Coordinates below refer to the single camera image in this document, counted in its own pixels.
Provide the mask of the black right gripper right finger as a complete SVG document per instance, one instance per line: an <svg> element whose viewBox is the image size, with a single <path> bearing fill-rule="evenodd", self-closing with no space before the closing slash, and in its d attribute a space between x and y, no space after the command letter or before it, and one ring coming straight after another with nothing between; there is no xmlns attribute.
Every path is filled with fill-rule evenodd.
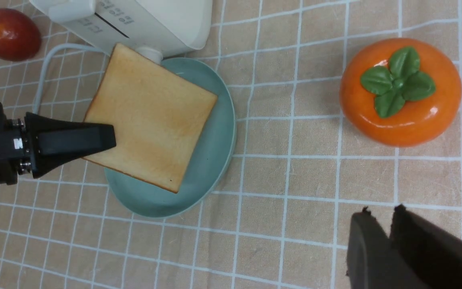
<svg viewBox="0 0 462 289"><path fill-rule="evenodd" d="M462 289L462 240L404 205L395 207L390 240L418 278L432 289Z"/></svg>

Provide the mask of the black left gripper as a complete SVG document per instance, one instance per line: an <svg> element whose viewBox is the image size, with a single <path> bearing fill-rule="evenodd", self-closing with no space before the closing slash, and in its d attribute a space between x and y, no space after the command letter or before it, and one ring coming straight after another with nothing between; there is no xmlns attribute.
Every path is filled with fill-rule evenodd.
<svg viewBox="0 0 462 289"><path fill-rule="evenodd" d="M8 119L0 102L0 185L16 184L23 173L39 179L70 161L116 145L110 124L55 120L34 113L27 113L24 121Z"/></svg>

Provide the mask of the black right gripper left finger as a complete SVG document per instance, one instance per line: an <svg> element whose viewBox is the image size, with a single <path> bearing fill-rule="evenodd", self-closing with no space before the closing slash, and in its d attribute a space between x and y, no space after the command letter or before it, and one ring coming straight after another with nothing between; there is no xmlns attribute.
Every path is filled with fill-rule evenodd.
<svg viewBox="0 0 462 289"><path fill-rule="evenodd" d="M427 289L368 207L351 216L347 276L352 289Z"/></svg>

